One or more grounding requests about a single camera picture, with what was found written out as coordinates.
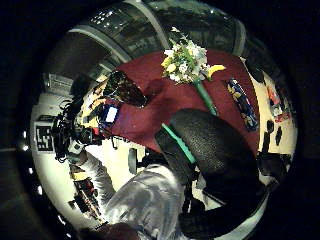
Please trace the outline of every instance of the person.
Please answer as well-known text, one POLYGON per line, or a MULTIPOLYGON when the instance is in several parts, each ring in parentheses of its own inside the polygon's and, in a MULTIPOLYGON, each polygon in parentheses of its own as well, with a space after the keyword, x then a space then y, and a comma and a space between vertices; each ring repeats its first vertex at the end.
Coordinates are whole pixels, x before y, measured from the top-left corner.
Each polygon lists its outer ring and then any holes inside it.
POLYGON ((152 163, 117 192, 106 168, 83 150, 76 165, 85 170, 97 189, 97 201, 106 221, 98 229, 82 229, 83 240, 186 240, 178 216, 184 204, 184 186, 164 164, 152 163))

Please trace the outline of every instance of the sign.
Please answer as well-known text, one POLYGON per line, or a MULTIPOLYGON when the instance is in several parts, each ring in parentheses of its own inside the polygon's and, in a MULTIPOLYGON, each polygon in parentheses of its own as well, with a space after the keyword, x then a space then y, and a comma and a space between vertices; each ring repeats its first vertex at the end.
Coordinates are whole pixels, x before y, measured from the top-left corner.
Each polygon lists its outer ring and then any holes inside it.
POLYGON ((55 153, 51 136, 52 123, 35 122, 34 138, 38 154, 55 153))

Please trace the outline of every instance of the dark hair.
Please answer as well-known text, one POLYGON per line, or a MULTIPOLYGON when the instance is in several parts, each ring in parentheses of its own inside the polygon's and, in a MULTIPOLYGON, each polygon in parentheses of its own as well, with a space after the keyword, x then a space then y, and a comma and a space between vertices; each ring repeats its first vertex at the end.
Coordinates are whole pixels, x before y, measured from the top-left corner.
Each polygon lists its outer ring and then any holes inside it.
POLYGON ((101 238, 97 232, 90 228, 80 229, 78 232, 78 237, 80 240, 105 240, 104 238, 101 238))

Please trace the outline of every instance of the desk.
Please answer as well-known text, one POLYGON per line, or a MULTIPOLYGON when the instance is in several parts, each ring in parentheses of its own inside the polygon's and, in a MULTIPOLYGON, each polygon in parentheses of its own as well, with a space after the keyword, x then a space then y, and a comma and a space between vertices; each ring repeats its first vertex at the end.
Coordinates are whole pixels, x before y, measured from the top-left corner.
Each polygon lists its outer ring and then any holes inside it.
MULTIPOLYGON (((192 85, 175 85, 168 78, 162 78, 161 62, 163 52, 154 52, 134 59, 118 67, 124 71, 150 98, 145 108, 136 108, 123 104, 119 118, 112 128, 112 133, 128 140, 159 151, 154 140, 154 134, 161 128, 161 123, 169 123, 170 117, 182 108, 196 108, 207 111, 192 85)), ((225 70, 216 72, 213 81, 204 82, 209 95, 212 97, 219 116, 237 129, 246 139, 254 154, 259 146, 259 131, 248 132, 240 116, 236 103, 227 91, 225 81, 235 77, 251 102, 257 120, 259 121, 258 101, 250 76, 239 57, 228 53, 209 49, 207 52, 210 65, 222 64, 225 70)))

